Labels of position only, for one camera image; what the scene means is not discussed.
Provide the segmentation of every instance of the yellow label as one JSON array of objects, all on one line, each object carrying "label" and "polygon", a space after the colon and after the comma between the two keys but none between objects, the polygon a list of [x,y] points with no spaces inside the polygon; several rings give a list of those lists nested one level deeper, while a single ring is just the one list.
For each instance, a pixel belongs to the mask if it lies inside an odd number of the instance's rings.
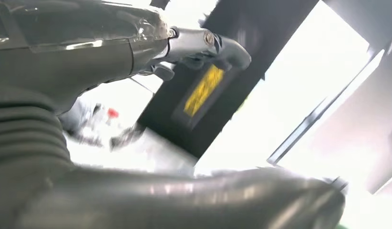
[{"label": "yellow label", "polygon": [[224,71],[212,65],[186,101],[184,111],[193,117],[221,82]]}]

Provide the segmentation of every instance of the black panel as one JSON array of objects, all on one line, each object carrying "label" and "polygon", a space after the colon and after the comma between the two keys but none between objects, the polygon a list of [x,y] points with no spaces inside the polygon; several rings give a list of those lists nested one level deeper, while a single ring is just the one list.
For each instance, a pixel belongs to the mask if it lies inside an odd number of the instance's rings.
[{"label": "black panel", "polygon": [[252,56],[250,67],[221,85],[209,110],[196,126],[188,128],[172,115],[203,71],[177,65],[175,77],[161,86],[141,115],[140,124],[200,158],[317,2],[221,0],[204,27],[239,41]]},{"label": "black panel", "polygon": [[152,0],[150,6],[158,7],[165,10],[170,0]]}]

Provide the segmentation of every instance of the screw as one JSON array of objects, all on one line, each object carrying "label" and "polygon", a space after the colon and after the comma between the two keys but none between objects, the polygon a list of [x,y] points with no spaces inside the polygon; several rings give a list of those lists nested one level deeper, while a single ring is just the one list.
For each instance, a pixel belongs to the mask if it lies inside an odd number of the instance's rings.
[{"label": "screw", "polygon": [[176,31],[173,30],[173,29],[170,29],[169,32],[168,32],[168,37],[169,38],[176,37]]},{"label": "screw", "polygon": [[214,35],[210,31],[205,32],[205,43],[208,46],[214,45]]}]

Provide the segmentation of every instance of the ribbed hose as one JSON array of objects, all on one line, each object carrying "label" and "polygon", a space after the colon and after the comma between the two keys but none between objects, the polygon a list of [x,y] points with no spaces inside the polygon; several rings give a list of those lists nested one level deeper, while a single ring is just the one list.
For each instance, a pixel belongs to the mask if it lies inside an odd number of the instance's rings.
[{"label": "ribbed hose", "polygon": [[74,169],[51,102],[39,94],[0,88],[0,228],[38,193]]}]

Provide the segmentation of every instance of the red cap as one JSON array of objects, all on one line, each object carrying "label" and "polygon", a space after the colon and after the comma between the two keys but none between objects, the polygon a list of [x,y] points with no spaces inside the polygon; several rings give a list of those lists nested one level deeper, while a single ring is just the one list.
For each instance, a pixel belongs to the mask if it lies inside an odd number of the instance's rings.
[{"label": "red cap", "polygon": [[109,118],[118,118],[119,117],[119,112],[117,112],[115,109],[113,108],[109,108],[108,110],[108,116]]}]

